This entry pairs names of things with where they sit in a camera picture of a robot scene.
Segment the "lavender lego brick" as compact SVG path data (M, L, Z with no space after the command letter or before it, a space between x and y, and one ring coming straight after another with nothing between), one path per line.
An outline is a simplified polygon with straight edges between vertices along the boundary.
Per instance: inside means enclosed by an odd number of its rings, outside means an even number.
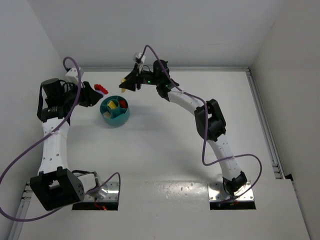
M105 118L110 118L110 117L111 117L111 114L110 114L109 112L105 112L105 113L103 114L103 116L104 116Z
M99 90L95 90L95 92L96 92L97 94L99 94L101 98L103 98L104 95L105 95L103 92L101 92L101 91L99 91Z

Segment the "red curved lego piece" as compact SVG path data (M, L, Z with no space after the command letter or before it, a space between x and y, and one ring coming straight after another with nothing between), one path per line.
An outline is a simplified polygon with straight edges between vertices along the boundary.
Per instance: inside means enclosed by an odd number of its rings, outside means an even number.
M107 95L109 92L106 88L104 88L101 84L95 84L94 90L98 90L104 93L104 95Z

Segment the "small red lego brick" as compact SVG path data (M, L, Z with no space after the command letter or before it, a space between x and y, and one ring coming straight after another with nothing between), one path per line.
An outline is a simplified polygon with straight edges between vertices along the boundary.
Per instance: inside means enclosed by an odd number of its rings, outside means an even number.
M123 109L127 109L128 108L128 105L127 105L125 100L119 100L118 102L119 102L119 105L120 105L121 108L123 108Z

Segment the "long yellow lego brick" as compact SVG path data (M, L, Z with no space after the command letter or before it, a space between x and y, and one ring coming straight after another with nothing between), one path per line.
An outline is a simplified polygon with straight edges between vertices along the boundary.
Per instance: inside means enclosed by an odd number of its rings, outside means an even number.
M118 102L114 102L113 100L110 100L108 103L107 103L107 107L110 109L110 110L115 110L118 108Z

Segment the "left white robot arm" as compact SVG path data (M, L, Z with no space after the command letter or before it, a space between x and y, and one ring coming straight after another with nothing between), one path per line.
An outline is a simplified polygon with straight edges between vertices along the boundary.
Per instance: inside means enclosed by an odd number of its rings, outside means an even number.
M85 194L99 184L96 172L69 170L67 136L73 105L94 106L103 95L84 81L81 87L58 78L43 81L39 89L37 117L45 140L38 174L30 187L45 210L51 211L82 202Z

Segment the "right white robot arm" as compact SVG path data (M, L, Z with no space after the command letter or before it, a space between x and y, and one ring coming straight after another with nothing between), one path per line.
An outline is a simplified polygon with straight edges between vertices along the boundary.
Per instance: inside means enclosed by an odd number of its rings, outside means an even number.
M167 62L156 60L153 70L143 70L143 61L135 59L133 70L121 81L123 90L136 91L142 85L154 85L158 95L190 112L195 118L196 130L209 144L218 159L224 191L231 196L247 182L247 177L236 162L236 157L226 137L226 121L215 99L203 102L198 97L183 91L170 77Z

